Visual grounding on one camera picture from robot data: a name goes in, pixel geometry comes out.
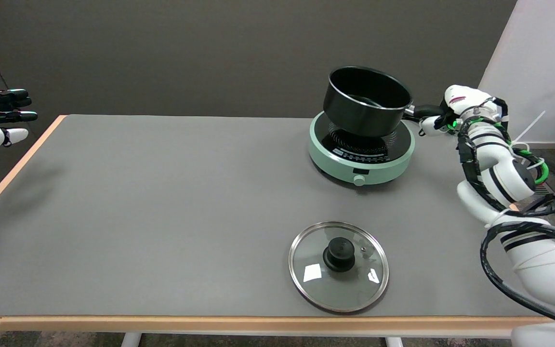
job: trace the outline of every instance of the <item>table leg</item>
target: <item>table leg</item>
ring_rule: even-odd
[[[138,343],[141,341],[141,335],[141,333],[126,333],[123,337],[121,347],[138,347]]]
[[[401,343],[401,337],[386,337],[387,347],[404,347]]]

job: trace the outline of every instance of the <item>table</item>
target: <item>table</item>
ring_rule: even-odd
[[[403,176],[354,187],[311,164],[310,121],[60,116],[0,184],[0,330],[507,337],[548,321],[480,270],[454,138],[417,137]],[[356,316],[289,277],[291,241],[324,220],[387,253],[387,291]],[[489,258],[520,288],[497,240]]]

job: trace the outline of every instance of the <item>lid knob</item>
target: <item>lid knob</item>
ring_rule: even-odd
[[[346,272],[355,265],[355,246],[350,240],[336,237],[322,252],[325,265],[335,272]]]

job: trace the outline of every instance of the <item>mint green induction cooktop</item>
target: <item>mint green induction cooktop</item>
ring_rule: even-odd
[[[403,121],[387,136],[357,136],[336,127],[324,112],[310,125],[310,156],[326,174],[357,186],[394,180],[408,167],[414,136]]]

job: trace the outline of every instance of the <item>glass pot lid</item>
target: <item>glass pot lid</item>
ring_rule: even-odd
[[[322,222],[302,231],[292,242],[288,265],[299,292],[332,312],[365,309],[388,284],[381,245],[367,231],[344,222]]]

